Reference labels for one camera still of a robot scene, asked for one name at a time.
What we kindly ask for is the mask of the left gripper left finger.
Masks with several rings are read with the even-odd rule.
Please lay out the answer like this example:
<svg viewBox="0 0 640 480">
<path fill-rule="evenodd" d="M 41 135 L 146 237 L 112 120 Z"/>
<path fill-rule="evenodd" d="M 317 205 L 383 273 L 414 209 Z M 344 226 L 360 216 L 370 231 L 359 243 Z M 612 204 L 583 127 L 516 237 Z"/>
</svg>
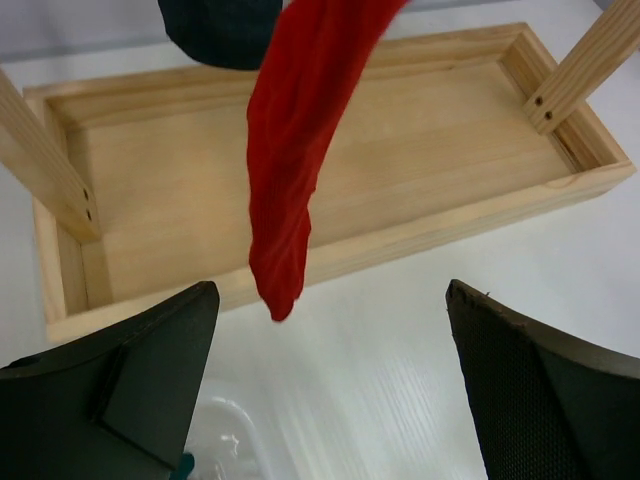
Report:
<svg viewBox="0 0 640 480">
<path fill-rule="evenodd" d="M 220 297 L 204 281 L 1 370 L 4 479 L 167 479 L 178 469 Z"/>
</svg>

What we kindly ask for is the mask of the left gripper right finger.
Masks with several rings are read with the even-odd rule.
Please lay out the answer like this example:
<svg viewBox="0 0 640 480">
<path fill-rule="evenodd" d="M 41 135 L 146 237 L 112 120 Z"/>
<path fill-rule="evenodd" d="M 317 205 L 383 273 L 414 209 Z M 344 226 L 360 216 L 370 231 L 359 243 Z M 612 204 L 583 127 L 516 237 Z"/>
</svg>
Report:
<svg viewBox="0 0 640 480">
<path fill-rule="evenodd" d="M 636 479 L 639 361 L 460 280 L 447 313 L 490 479 Z"/>
</svg>

